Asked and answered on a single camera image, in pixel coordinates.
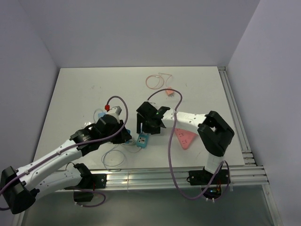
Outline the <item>teal power strip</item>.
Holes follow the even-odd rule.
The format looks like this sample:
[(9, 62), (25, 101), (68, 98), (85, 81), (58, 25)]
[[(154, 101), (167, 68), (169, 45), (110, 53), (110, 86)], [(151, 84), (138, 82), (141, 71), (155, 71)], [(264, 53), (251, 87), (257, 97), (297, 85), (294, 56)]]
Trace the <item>teal power strip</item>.
[(144, 149), (144, 148), (146, 148), (146, 146), (148, 144), (148, 140), (149, 140), (149, 134), (147, 134), (147, 133), (140, 133), (138, 135), (137, 140), (136, 140), (136, 146), (138, 148)]

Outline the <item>pink triangular power strip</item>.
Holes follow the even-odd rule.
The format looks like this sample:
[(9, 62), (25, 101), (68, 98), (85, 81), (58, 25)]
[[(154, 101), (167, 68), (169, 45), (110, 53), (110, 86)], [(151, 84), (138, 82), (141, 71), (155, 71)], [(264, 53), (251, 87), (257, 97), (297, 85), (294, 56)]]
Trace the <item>pink triangular power strip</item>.
[(196, 133), (179, 128), (176, 128), (174, 133), (176, 134), (176, 137), (183, 150), (187, 150), (197, 136)]

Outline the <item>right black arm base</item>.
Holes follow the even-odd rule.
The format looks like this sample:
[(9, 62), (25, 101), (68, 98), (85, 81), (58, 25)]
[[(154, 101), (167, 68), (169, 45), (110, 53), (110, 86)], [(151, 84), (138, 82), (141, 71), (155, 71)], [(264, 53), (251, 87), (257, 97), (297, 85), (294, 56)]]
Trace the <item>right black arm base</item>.
[[(204, 191), (211, 177), (212, 174), (205, 171), (205, 169), (191, 170), (186, 180), (191, 186), (203, 186), (201, 190)], [(208, 200), (215, 201), (223, 195), (223, 191), (229, 188), (230, 183), (229, 171), (227, 169), (220, 169), (203, 196)]]

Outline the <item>pink USB charger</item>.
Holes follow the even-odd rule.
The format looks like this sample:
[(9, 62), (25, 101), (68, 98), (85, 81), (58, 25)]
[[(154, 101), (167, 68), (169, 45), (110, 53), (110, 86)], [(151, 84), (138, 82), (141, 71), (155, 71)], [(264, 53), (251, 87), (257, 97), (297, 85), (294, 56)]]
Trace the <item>pink USB charger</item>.
[(174, 95), (174, 91), (172, 90), (171, 87), (167, 87), (167, 89), (165, 90), (165, 93), (168, 97), (172, 97)]

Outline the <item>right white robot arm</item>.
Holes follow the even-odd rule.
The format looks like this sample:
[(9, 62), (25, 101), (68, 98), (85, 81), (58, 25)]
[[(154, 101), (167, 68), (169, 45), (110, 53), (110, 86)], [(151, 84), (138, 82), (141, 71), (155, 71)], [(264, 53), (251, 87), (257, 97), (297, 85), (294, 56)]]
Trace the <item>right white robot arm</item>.
[(157, 109), (151, 103), (143, 102), (136, 112), (137, 133), (156, 135), (162, 128), (178, 128), (198, 134), (209, 152), (204, 166), (204, 180), (212, 184), (219, 179), (218, 168), (235, 132), (216, 111), (208, 114), (184, 113), (167, 106)]

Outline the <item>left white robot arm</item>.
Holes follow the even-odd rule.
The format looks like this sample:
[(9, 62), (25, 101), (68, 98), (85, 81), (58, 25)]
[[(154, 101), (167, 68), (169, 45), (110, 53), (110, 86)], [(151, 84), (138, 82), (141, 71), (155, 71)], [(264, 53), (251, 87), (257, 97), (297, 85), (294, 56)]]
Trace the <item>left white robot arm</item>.
[(37, 185), (65, 164), (79, 159), (111, 142), (122, 144), (131, 139), (125, 125), (127, 120), (119, 120), (116, 116), (106, 114), (97, 123), (92, 123), (77, 130), (57, 149), (44, 157), (18, 169), (9, 166), (1, 172), (0, 194), (7, 207), (1, 211), (18, 214), (35, 201), (40, 189)]

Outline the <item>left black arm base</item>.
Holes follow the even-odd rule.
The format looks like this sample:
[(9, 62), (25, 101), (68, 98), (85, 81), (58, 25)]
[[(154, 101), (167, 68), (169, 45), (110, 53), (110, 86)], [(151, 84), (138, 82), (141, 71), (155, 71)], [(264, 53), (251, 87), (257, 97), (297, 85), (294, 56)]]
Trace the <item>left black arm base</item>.
[(73, 192), (73, 200), (77, 205), (82, 205), (84, 207), (94, 207), (96, 204), (88, 204), (96, 196), (102, 196), (103, 204), (106, 200), (106, 196), (99, 192), (98, 189), (104, 189), (106, 187), (107, 174), (90, 174), (84, 176), (80, 183), (75, 186), (75, 191)]

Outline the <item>blue square plug adapter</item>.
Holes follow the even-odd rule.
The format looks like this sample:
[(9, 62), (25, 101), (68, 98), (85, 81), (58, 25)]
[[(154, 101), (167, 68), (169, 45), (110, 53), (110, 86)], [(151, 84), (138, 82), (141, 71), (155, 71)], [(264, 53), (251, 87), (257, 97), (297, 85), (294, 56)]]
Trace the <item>blue square plug adapter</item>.
[(126, 129), (126, 131), (124, 132), (124, 138), (125, 138), (124, 144), (129, 144), (131, 142), (132, 136), (129, 129)]

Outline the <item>aluminium rail frame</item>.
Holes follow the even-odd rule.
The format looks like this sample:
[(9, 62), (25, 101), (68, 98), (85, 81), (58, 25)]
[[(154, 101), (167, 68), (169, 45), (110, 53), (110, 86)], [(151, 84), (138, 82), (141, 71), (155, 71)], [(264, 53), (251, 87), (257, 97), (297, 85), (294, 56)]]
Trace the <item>aluminium rail frame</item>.
[[(230, 186), (262, 186), (269, 209), (272, 226), (283, 226), (276, 203), (271, 194), (269, 180), (263, 166), (257, 166), (246, 138), (241, 118), (229, 85), (225, 67), (176, 66), (176, 67), (92, 67), (61, 68), (52, 95), (46, 120), (38, 142), (34, 161), (50, 153), (63, 143), (67, 135), (84, 123), (92, 122), (96, 105), (103, 105), (110, 96), (118, 95), (129, 109), (127, 128), (136, 130), (135, 109), (152, 90), (144, 85), (148, 75), (156, 72), (172, 74), (169, 82), (183, 95), (179, 109), (192, 113), (215, 110), (234, 129), (235, 136), (225, 154), (230, 163), (233, 182)], [(108, 190), (143, 190), (175, 188), (167, 162), (167, 132), (155, 135), (150, 141), (154, 147), (127, 157), (127, 165), (120, 171), (108, 172)], [(200, 140), (195, 140), (189, 153), (180, 152), (177, 143), (172, 149), (174, 174), (179, 186), (184, 185), (184, 171), (196, 170), (205, 165), (208, 153)]]

